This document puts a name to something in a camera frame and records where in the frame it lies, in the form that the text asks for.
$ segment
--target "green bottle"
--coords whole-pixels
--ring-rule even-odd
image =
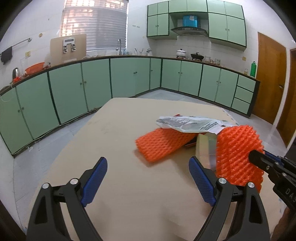
[[[250,71],[250,76],[255,77],[256,74],[256,63],[255,61],[251,64],[251,71]]]

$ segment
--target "wall outlet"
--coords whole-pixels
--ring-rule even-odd
[[[30,57],[30,56],[31,56],[31,51],[26,52],[26,53],[25,53],[25,56],[26,56],[26,57]]]

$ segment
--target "orange foam net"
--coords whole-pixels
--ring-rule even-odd
[[[217,136],[216,176],[239,186],[253,182],[260,192],[264,171],[250,163],[248,155],[252,150],[264,153],[263,148],[251,126],[224,128]]]
[[[184,146],[196,135],[196,133],[182,133],[174,129],[158,128],[139,137],[136,145],[147,161],[154,162]]]

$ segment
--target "white pot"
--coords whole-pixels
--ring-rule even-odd
[[[177,50],[177,57],[186,57],[186,51],[182,49]]]

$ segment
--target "beige board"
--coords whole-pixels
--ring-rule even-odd
[[[61,151],[31,200],[31,212],[42,183],[64,185],[93,168],[101,156],[108,171],[86,211],[104,241],[194,240],[211,207],[202,199],[188,169],[195,148],[181,148],[149,164],[135,140],[158,128],[160,116],[195,115],[236,122],[219,107],[181,101],[114,98],[106,103]],[[270,229],[281,217],[279,198],[264,176],[261,198]],[[231,224],[235,203],[219,240]],[[62,211],[72,240],[79,238],[66,204]]]
[[[63,40],[69,37],[75,38],[76,51],[71,51],[71,45],[68,44],[68,52],[63,52]],[[80,60],[86,56],[86,34],[77,34],[65,37],[59,37],[50,40],[51,66],[63,64],[69,60]]]

